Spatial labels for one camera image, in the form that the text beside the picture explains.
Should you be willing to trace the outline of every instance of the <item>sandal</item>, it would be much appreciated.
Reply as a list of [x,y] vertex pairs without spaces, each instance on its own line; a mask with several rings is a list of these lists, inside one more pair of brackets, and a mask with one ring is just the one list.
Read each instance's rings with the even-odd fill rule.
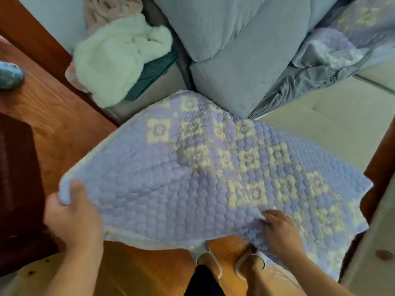
[[260,257],[263,262],[264,262],[264,267],[262,268],[262,270],[269,265],[270,259],[265,256],[262,252],[258,251],[258,249],[254,246],[254,245],[250,245],[246,252],[237,260],[236,264],[235,264],[235,273],[236,275],[241,278],[244,279],[244,277],[241,276],[241,274],[239,273],[239,268],[240,265],[245,261],[245,259],[247,259],[250,255],[256,255],[257,257]]
[[213,252],[211,251],[208,242],[205,242],[204,244],[201,244],[200,246],[197,246],[195,248],[189,249],[189,252],[191,254],[191,257],[194,259],[196,265],[198,264],[198,259],[200,258],[200,256],[204,253],[209,253],[213,259],[214,262],[217,264],[218,269],[220,270],[220,275],[218,276],[218,279],[221,278],[222,276],[222,267],[220,262],[218,261],[218,259],[215,257],[215,255],[213,254]]

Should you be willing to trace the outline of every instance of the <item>person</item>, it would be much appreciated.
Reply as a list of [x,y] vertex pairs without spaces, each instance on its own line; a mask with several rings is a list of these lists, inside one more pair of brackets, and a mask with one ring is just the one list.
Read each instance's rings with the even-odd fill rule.
[[[103,255],[101,217],[81,181],[72,181],[70,194],[69,206],[62,206],[56,193],[45,204],[44,223],[66,244],[64,261],[49,283],[46,296],[89,296],[96,285]],[[263,215],[267,221],[262,226],[270,250],[308,296],[353,296],[307,257],[298,229],[289,216],[277,210],[268,210]],[[218,283],[222,270],[207,244],[193,249],[191,255],[197,267],[185,295],[224,295]],[[253,247],[236,264],[236,273],[247,281],[248,296],[272,295],[261,276],[264,267],[264,255]]]

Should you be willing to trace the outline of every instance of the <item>white fluffy blanket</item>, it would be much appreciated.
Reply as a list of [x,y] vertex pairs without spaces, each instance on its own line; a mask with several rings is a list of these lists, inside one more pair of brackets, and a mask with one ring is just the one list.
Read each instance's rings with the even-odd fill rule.
[[151,27],[143,14],[120,18],[76,46],[77,78],[99,107],[115,105],[137,82],[144,64],[170,52],[172,42],[169,29]]

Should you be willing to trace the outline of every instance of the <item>dark green fabric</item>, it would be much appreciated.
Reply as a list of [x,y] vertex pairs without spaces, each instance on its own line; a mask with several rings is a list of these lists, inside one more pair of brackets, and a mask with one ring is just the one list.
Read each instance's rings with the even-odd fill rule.
[[148,87],[152,85],[160,76],[167,73],[170,66],[177,60],[178,54],[171,50],[165,56],[152,60],[144,64],[143,71],[136,84],[128,91],[125,99],[135,101]]

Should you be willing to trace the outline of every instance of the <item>forearm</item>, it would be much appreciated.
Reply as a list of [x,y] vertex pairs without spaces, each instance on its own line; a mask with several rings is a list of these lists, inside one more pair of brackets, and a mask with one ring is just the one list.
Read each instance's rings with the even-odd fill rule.
[[45,296],[93,295],[102,254],[102,246],[66,252],[64,261],[50,282]]
[[304,254],[293,257],[286,265],[308,296],[354,296]]

